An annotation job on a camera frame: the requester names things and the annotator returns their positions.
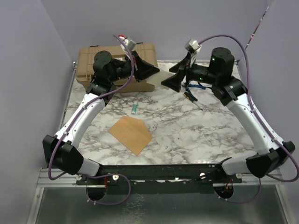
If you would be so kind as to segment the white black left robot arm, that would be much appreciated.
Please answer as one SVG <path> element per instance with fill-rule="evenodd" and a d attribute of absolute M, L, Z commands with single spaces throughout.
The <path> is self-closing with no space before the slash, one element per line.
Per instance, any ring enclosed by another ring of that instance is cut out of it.
<path fill-rule="evenodd" d="M 100 164 L 84 158 L 77 149 L 84 133 L 118 90 L 114 85 L 116 81 L 132 77 L 141 81 L 160 70 L 141 59 L 136 51 L 126 61 L 114 59 L 108 51 L 100 51 L 94 56 L 93 70 L 94 75 L 80 106 L 54 136 L 44 137 L 43 150 L 49 167 L 71 175 L 87 175 L 91 183 L 98 184 L 103 180 Z"/>

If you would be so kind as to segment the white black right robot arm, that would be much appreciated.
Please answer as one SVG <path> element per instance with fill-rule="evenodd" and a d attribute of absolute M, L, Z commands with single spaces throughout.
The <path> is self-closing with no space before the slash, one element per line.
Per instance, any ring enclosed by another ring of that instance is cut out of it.
<path fill-rule="evenodd" d="M 246 86 L 232 75 L 234 60 L 230 50 L 217 47 L 211 53 L 209 66 L 205 67 L 197 65 L 193 54 L 188 53 L 182 61 L 170 68 L 174 75 L 161 82 L 161 85 L 176 92 L 180 91 L 183 80 L 211 85 L 214 96 L 235 115 L 250 136 L 256 153 L 225 160 L 222 167 L 214 172 L 219 182 L 226 182 L 234 174 L 251 173 L 262 178 L 284 164 L 295 150 L 293 142 L 284 141 L 276 134 L 249 101 Z"/>

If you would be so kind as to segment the cream lined letter paper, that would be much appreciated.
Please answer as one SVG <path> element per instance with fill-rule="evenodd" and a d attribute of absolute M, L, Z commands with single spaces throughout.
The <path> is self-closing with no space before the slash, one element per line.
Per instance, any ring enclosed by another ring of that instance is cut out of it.
<path fill-rule="evenodd" d="M 164 70 L 159 71 L 158 73 L 151 75 L 146 79 L 146 83 L 154 85 L 155 87 L 163 87 L 161 82 L 166 80 L 167 78 L 173 76 L 174 74 L 171 72 L 167 72 Z"/>

